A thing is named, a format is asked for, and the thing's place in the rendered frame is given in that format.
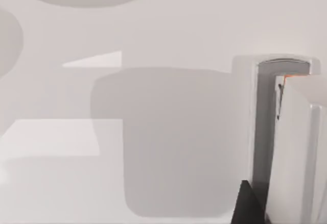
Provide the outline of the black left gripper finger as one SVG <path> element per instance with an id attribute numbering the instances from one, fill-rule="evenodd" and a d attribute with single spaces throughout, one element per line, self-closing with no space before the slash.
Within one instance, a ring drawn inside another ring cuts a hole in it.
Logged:
<path id="1" fill-rule="evenodd" d="M 269 185 L 242 180 L 230 224 L 269 224 L 266 203 Z"/>

